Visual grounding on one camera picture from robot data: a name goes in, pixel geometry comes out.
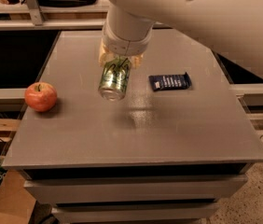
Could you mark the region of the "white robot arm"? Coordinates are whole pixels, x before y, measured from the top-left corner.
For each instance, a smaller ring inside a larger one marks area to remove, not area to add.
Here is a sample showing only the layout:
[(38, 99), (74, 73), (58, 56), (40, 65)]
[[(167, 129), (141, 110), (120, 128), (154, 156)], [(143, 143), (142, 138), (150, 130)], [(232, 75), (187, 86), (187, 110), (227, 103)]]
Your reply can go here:
[(263, 0), (109, 0), (103, 41), (109, 50), (145, 52), (160, 22), (263, 78)]

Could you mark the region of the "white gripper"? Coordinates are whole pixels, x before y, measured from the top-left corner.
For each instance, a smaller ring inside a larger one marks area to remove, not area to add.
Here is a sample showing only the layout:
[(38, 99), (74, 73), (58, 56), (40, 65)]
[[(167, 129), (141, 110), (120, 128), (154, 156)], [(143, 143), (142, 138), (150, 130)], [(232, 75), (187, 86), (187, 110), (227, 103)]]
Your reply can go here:
[(143, 60), (152, 35), (152, 22), (128, 24), (117, 31), (107, 21), (103, 28), (103, 37), (99, 51), (99, 65), (113, 61), (117, 55), (132, 56), (131, 67), (138, 68)]

